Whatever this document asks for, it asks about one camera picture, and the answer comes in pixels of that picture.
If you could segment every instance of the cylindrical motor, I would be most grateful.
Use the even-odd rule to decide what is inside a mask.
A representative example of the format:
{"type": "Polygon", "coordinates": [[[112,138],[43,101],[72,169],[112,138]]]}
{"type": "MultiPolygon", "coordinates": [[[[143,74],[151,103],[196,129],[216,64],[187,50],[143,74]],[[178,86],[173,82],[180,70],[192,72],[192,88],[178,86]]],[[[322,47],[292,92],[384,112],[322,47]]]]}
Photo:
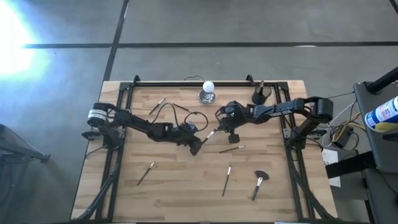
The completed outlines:
{"type": "Polygon", "coordinates": [[[104,125],[108,117],[108,106],[104,103],[95,103],[88,113],[87,123],[93,127],[104,125]]]}
{"type": "Polygon", "coordinates": [[[398,96],[368,112],[364,120],[370,129],[379,133],[398,128],[398,96]]]}

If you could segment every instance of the makeup brush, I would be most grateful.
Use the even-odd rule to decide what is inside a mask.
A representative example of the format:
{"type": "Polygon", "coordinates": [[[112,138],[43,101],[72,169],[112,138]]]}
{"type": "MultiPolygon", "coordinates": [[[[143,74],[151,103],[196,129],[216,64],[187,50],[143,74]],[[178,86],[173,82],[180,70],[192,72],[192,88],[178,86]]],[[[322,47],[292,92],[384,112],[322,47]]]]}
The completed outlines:
{"type": "Polygon", "coordinates": [[[257,191],[259,191],[261,182],[263,180],[269,179],[269,175],[264,170],[256,170],[256,171],[254,171],[254,175],[256,175],[256,177],[257,177],[257,185],[256,185],[256,188],[254,189],[253,196],[251,197],[252,201],[254,201],[254,199],[256,198],[257,191]]]}

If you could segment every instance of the sunlight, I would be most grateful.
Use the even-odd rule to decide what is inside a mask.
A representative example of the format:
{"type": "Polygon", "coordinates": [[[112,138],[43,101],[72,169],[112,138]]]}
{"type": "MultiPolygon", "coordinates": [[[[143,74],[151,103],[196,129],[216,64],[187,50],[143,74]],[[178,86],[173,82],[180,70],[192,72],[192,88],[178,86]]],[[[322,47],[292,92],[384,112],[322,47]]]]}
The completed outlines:
{"type": "Polygon", "coordinates": [[[17,14],[0,1],[0,77],[9,77],[30,67],[34,51],[22,49],[30,43],[29,33],[17,14]]]}

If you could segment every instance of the wooden tabletop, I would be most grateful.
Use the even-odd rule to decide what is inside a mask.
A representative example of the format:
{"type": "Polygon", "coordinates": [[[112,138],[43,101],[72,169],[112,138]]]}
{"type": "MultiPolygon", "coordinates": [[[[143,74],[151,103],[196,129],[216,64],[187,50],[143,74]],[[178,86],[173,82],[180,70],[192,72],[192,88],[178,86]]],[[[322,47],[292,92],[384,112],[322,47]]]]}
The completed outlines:
{"type": "MultiPolygon", "coordinates": [[[[287,81],[290,97],[306,98],[304,82],[287,81]]],[[[100,102],[116,104],[120,82],[104,82],[100,102]]],[[[198,100],[199,87],[135,87],[131,111],[152,121],[156,113],[148,115],[163,98],[193,111],[200,111],[209,119],[208,127],[195,135],[202,140],[217,127],[215,111],[231,100],[242,105],[251,103],[253,87],[216,87],[216,101],[203,105],[198,100]]],[[[275,94],[266,105],[276,103],[275,94]]],[[[178,122],[188,114],[176,108],[178,122]]],[[[202,128],[202,116],[188,119],[202,128]]],[[[304,117],[297,115],[300,124],[304,117]]],[[[175,122],[169,106],[160,112],[158,122],[175,122]]],[[[278,118],[265,124],[245,124],[236,129],[241,142],[230,145],[228,134],[217,132],[202,146],[197,156],[188,147],[168,142],[154,142],[139,131],[128,129],[123,163],[119,179],[114,222],[272,222],[296,221],[294,198],[281,127],[278,118]],[[229,153],[219,151],[245,145],[229,153]],[[138,180],[152,162],[154,168],[139,186],[138,180]],[[232,166],[225,196],[222,197],[228,166],[232,166]],[[262,183],[257,198],[251,195],[257,179],[254,171],[264,169],[270,176],[262,183]]],[[[100,147],[102,141],[92,141],[88,152],[100,147]]],[[[101,184],[106,150],[91,154],[84,163],[76,195],[72,218],[78,217],[92,202],[101,184]]],[[[329,213],[337,216],[325,166],[319,147],[307,145],[303,150],[310,188],[329,213]]],[[[301,194],[303,210],[305,201],[301,194]]],[[[108,209],[106,201],[104,214],[108,209]]]]}

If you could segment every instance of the black metal frame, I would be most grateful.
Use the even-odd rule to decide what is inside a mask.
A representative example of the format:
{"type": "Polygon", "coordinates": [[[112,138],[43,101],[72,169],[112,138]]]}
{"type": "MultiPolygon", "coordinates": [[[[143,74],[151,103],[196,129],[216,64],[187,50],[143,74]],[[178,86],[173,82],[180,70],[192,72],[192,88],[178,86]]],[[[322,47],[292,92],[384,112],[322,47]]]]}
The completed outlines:
{"type": "MultiPolygon", "coordinates": [[[[134,81],[129,83],[129,82],[122,82],[120,83],[119,87],[119,95],[118,95],[118,102],[116,106],[118,108],[121,107],[122,100],[123,100],[123,93],[125,91],[128,91],[127,95],[127,102],[126,102],[126,109],[129,109],[131,107],[131,101],[132,101],[132,93],[134,90],[134,87],[160,87],[160,86],[202,86],[203,82],[139,82],[140,78],[138,76],[135,77],[134,81]]],[[[253,85],[258,85],[259,82],[249,82],[249,81],[241,81],[241,82],[214,82],[215,86],[253,86],[253,85]]],[[[289,93],[289,86],[287,82],[265,82],[264,86],[269,86],[271,88],[274,88],[275,90],[275,98],[277,103],[282,102],[282,96],[281,92],[284,93],[285,95],[285,101],[290,101],[290,93],[289,93]]],[[[291,114],[289,115],[289,120],[290,124],[292,124],[292,127],[294,127],[295,124],[295,118],[291,114]]],[[[280,117],[280,125],[282,129],[287,128],[287,123],[286,120],[283,117],[280,117]]],[[[285,136],[283,130],[281,131],[282,137],[284,139],[284,146],[285,146],[285,151],[287,155],[287,165],[289,167],[289,174],[290,174],[290,181],[292,185],[292,193],[293,193],[293,198],[295,202],[295,208],[296,208],[296,213],[297,213],[297,221],[298,222],[307,222],[307,223],[356,223],[356,222],[344,222],[341,220],[334,219],[332,216],[330,216],[326,210],[321,206],[319,201],[316,199],[314,194],[310,191],[309,184],[308,184],[308,178],[307,178],[307,173],[305,170],[305,164],[304,164],[304,159],[301,150],[296,150],[297,153],[297,162],[298,162],[298,169],[297,171],[295,164],[292,159],[292,149],[290,146],[288,146],[287,142],[289,140],[288,137],[285,136]],[[304,192],[305,195],[305,201],[307,204],[307,210],[308,210],[308,218],[305,218],[303,215],[303,209],[302,209],[302,204],[300,201],[300,195],[299,195],[299,188],[297,187],[299,185],[301,189],[304,192]],[[320,217],[324,220],[316,219],[315,217],[315,210],[318,212],[320,217]]],[[[106,155],[106,160],[105,160],[105,165],[104,165],[104,172],[103,172],[103,180],[101,183],[101,190],[100,193],[97,195],[95,198],[95,206],[91,204],[92,212],[90,216],[86,216],[82,219],[76,219],[76,220],[70,220],[69,223],[111,223],[113,221],[113,212],[114,212],[114,206],[116,203],[116,195],[118,191],[118,182],[119,182],[119,174],[121,170],[121,162],[123,158],[123,150],[124,150],[124,142],[125,142],[125,137],[122,139],[122,145],[118,150],[117,158],[116,158],[116,164],[115,168],[112,172],[112,174],[109,174],[110,168],[111,168],[111,161],[112,161],[112,156],[113,152],[112,150],[108,150],[108,153],[106,155]],[[106,192],[110,189],[112,186],[111,190],[111,196],[109,200],[109,209],[106,218],[102,217],[103,213],[103,203],[104,203],[104,196],[106,192]],[[96,215],[94,219],[90,219],[92,216],[94,210],[96,210],[96,215]]]]}

